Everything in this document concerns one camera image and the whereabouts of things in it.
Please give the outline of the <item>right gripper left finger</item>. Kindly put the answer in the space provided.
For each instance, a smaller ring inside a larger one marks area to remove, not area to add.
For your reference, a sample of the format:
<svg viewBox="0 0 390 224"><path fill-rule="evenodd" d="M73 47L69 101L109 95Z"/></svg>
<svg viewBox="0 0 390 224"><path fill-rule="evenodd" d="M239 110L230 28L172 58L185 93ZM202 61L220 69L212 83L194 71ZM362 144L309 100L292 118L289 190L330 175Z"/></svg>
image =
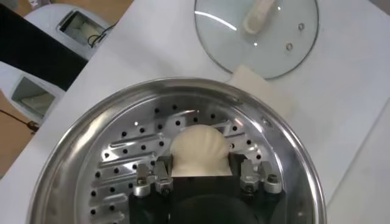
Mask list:
<svg viewBox="0 0 390 224"><path fill-rule="evenodd" d="M154 161L152 169L146 164L139 164L136 169L137 178L133 184L133 195L138 198L147 197L152 188L161 195L168 195L173 190L172 156L162 156Z"/></svg>

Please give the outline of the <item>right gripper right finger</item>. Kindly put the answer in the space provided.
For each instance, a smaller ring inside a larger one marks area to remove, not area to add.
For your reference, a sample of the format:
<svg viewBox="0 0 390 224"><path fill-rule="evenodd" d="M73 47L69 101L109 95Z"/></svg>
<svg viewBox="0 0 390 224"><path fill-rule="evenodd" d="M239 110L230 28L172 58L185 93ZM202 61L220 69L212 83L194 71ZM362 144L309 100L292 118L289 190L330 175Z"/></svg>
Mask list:
<svg viewBox="0 0 390 224"><path fill-rule="evenodd" d="M233 175L239 176L240 188L254 194L262 187L268 194L280 194L283 190L280 175L269 161L253 162L242 154L230 153L229 166Z"/></svg>

